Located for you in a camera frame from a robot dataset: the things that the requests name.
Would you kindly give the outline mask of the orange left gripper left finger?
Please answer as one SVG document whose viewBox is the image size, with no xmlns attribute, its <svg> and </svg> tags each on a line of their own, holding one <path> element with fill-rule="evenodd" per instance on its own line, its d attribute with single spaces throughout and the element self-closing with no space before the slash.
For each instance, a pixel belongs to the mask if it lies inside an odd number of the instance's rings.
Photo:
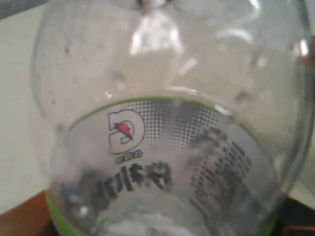
<svg viewBox="0 0 315 236">
<path fill-rule="evenodd" d="M 57 230 L 48 212 L 46 191 L 1 214 L 0 235 L 56 236 Z"/>
</svg>

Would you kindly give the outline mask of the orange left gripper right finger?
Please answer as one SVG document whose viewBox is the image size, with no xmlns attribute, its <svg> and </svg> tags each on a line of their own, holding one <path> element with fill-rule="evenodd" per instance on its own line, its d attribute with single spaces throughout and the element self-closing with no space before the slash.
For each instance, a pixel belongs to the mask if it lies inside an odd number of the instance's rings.
<svg viewBox="0 0 315 236">
<path fill-rule="evenodd" d="M 271 236 L 315 236 L 315 210 L 286 194 L 277 202 Z"/>
</svg>

